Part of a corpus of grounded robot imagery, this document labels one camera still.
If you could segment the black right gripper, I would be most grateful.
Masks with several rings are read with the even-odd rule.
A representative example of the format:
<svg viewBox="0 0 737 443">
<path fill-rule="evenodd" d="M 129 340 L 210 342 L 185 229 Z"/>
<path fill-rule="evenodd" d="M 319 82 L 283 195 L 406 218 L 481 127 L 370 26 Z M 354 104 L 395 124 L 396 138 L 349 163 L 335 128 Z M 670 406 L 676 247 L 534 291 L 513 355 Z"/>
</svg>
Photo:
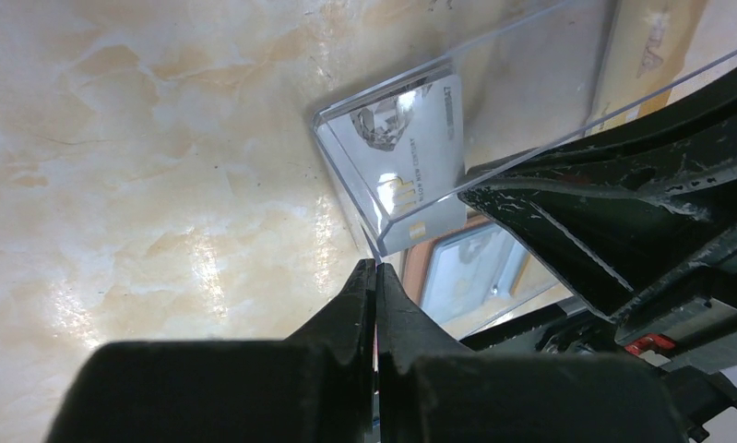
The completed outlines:
<svg viewBox="0 0 737 443">
<path fill-rule="evenodd" d="M 645 360 L 705 441 L 707 421 L 737 411 L 724 373 L 737 365 L 737 67 L 631 123 L 485 170 L 460 200 L 596 315 L 626 317 L 557 305 L 534 350 Z"/>
</svg>

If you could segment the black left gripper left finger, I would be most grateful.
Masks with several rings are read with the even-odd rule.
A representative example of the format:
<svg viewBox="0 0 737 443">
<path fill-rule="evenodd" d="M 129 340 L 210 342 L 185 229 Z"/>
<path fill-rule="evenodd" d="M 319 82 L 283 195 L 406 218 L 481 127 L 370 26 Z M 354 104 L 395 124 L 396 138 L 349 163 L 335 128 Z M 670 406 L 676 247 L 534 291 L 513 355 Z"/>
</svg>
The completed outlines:
<svg viewBox="0 0 737 443">
<path fill-rule="evenodd" d="M 115 341 L 80 368 L 51 442 L 362 442 L 376 265 L 282 340 Z"/>
</svg>

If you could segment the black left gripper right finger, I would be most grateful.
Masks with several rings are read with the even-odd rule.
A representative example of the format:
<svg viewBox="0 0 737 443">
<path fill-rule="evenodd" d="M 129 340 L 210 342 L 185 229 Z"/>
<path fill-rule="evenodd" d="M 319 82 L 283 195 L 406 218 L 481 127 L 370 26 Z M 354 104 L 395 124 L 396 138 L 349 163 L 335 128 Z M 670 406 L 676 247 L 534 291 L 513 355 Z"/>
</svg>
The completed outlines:
<svg viewBox="0 0 737 443">
<path fill-rule="evenodd" d="M 476 352 L 376 269 L 385 442 L 684 442 L 661 382 L 617 355 Z"/>
</svg>

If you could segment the brown leather card holder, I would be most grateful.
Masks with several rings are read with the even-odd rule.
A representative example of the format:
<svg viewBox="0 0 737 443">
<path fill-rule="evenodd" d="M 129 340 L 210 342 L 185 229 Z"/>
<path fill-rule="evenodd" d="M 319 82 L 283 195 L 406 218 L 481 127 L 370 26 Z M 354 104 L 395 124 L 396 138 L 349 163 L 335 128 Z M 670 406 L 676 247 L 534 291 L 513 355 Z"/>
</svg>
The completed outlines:
<svg viewBox="0 0 737 443">
<path fill-rule="evenodd" d="M 410 248 L 401 282 L 457 339 L 572 296 L 511 233 L 476 213 L 461 229 Z"/>
</svg>

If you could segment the silver VIP card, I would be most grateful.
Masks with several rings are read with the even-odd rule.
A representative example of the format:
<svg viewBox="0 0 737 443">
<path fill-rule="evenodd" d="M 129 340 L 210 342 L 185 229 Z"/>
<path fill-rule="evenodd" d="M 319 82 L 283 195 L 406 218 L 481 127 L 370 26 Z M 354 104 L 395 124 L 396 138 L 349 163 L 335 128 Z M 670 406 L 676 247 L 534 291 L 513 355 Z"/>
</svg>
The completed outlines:
<svg viewBox="0 0 737 443">
<path fill-rule="evenodd" d="M 450 195 L 464 174 L 458 75 L 422 78 L 339 111 L 314 133 L 378 256 L 465 224 L 464 204 Z"/>
<path fill-rule="evenodd" d="M 443 325 L 488 302 L 508 301 L 528 258 L 526 248 L 495 224 L 452 234 L 433 248 L 421 308 Z"/>
</svg>

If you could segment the clear acrylic card box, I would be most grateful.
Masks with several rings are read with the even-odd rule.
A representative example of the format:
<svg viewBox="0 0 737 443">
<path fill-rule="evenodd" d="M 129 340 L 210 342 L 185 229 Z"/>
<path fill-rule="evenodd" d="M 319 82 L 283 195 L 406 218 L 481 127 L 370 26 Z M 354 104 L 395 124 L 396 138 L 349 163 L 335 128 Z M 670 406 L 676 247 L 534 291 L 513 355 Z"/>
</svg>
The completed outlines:
<svg viewBox="0 0 737 443">
<path fill-rule="evenodd" d="M 422 78 L 456 74 L 462 84 L 464 174 L 451 197 L 479 178 L 483 163 L 588 135 L 602 61 L 619 1 L 441 1 L 444 43 L 420 65 L 317 111 L 311 129 L 335 182 L 355 242 L 378 256 L 327 160 L 315 126 Z M 673 101 L 737 65 L 737 1 L 706 1 L 684 59 L 665 88 Z"/>
</svg>

